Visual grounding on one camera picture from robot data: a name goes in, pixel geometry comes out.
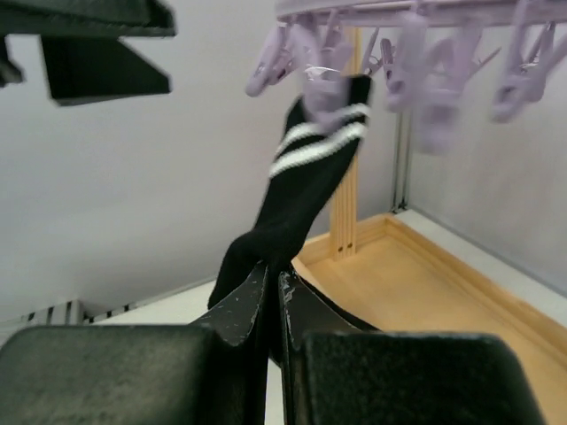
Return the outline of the purple round clip hanger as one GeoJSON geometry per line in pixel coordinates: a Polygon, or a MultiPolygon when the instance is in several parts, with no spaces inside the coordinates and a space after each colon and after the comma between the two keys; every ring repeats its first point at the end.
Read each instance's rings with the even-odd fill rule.
{"type": "Polygon", "coordinates": [[[338,127],[346,105],[343,70],[353,55],[347,27],[378,32],[397,27],[396,42],[372,35],[361,71],[384,73],[389,110],[421,111],[424,144],[447,144],[466,83],[481,69],[475,53],[487,27],[512,29],[493,97],[496,122],[515,118],[542,99],[547,78],[565,58],[555,27],[566,20],[563,1],[278,1],[268,36],[245,91],[256,97],[286,75],[300,72],[304,106],[325,132],[338,127]],[[371,50],[380,49],[375,58],[371,50]]]}

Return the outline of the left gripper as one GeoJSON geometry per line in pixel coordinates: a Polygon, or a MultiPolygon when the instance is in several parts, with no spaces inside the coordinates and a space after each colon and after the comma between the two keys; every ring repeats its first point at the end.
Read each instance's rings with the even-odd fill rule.
{"type": "Polygon", "coordinates": [[[108,39],[175,36],[175,16],[161,1],[3,1],[1,33],[46,35],[40,38],[44,72],[60,106],[171,92],[167,73],[108,39]]]}

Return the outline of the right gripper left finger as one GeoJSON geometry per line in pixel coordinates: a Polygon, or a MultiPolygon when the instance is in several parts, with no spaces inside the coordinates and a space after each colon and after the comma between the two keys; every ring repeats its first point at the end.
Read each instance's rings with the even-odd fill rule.
{"type": "Polygon", "coordinates": [[[261,424],[268,270],[183,325],[36,326],[1,350],[4,424],[261,424]]]}

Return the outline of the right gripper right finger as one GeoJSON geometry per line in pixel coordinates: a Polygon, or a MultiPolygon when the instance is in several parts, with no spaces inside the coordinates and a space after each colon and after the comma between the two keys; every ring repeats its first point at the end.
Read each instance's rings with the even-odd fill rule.
{"type": "Polygon", "coordinates": [[[278,282],[289,424],[541,424],[516,355],[497,336],[365,332],[294,271],[278,282]]]}

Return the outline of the thin black sock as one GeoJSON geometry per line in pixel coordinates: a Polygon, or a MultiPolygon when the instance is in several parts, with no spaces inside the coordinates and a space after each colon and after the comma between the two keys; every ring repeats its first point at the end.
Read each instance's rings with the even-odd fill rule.
{"type": "Polygon", "coordinates": [[[265,263],[270,276],[276,278],[301,251],[368,128],[373,81],[358,74],[347,83],[349,95],[346,107],[338,111],[339,127],[328,135],[307,119],[301,97],[288,110],[257,219],[227,249],[209,308],[243,283],[257,263],[265,263]]]}

